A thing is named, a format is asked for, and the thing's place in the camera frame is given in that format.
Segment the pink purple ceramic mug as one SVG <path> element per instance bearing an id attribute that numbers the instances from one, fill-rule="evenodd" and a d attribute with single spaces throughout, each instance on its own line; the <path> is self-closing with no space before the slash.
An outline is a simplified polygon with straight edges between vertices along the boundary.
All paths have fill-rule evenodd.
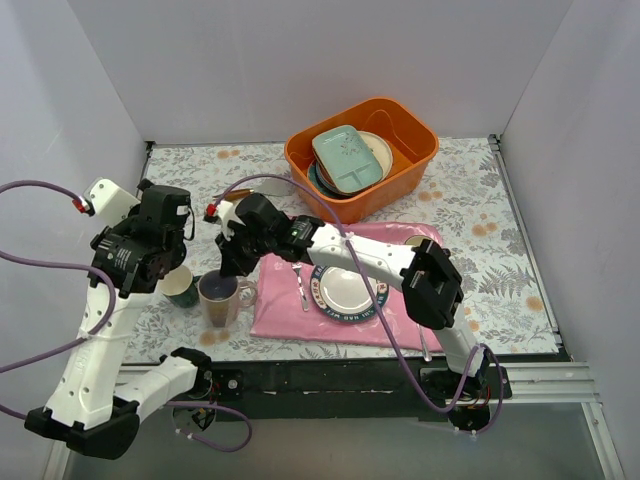
<path id="1" fill-rule="evenodd" d="M 223 277 L 219 270 L 204 274 L 198 282 L 202 315 L 214 328 L 229 327 L 243 309 L 257 300 L 257 285 L 247 279 Z"/>

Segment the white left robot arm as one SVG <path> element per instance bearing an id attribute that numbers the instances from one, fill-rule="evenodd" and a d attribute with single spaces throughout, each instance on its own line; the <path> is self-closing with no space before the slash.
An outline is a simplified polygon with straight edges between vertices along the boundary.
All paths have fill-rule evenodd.
<path id="1" fill-rule="evenodd" d="M 157 283 L 186 257 L 191 196 L 148 184 L 135 197 L 101 179 L 76 205 L 106 227 L 90 243 L 86 305 L 68 363 L 54 393 L 27 413 L 24 426 L 77 453 L 114 460 L 131 446 L 142 421 L 167 402 L 183 394 L 200 400 L 212 390 L 209 357 L 188 348 L 162 357 L 131 383 L 116 384 L 138 317 Z"/>

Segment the green rectangular ceramic plate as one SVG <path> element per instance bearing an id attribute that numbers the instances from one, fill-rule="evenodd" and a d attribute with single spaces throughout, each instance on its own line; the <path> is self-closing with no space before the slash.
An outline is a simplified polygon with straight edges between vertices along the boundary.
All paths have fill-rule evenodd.
<path id="1" fill-rule="evenodd" d="M 336 164 L 331 167 L 317 161 L 316 170 L 328 187 L 347 196 L 374 186 L 390 173 L 388 165 L 380 165 L 377 161 L 356 166 Z"/>

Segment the dark green mug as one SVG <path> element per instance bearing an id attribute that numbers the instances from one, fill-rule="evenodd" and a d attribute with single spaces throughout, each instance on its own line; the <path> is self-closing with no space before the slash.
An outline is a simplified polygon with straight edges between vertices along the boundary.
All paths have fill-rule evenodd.
<path id="1" fill-rule="evenodd" d="M 157 283 L 157 290 L 174 306 L 193 308 L 199 303 L 199 279 L 200 276 L 195 276 L 186 265 L 181 265 Z"/>

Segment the pink bottom plate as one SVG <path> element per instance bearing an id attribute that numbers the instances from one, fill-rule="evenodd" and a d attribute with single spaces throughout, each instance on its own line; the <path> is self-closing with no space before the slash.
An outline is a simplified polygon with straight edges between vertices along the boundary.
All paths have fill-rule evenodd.
<path id="1" fill-rule="evenodd" d="M 394 162 L 393 153 L 389 144 L 383 138 L 371 132 L 359 131 L 358 134 L 373 153 L 382 168 L 383 177 L 386 178 Z"/>

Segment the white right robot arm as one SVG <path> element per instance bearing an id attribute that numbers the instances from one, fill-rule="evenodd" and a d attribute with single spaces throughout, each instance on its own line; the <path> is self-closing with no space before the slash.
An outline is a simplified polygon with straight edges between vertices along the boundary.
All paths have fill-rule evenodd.
<path id="1" fill-rule="evenodd" d="M 221 227 L 216 244 L 222 275 L 246 276 L 274 254 L 381 281 L 401 292 L 412 321 L 434 333 L 453 376 L 453 400 L 475 397 L 488 386 L 489 353 L 465 318 L 462 277 L 437 242 L 412 247 L 354 235 L 316 217 L 290 217 L 259 193 L 237 203 L 219 199 L 206 207 L 204 219 Z"/>

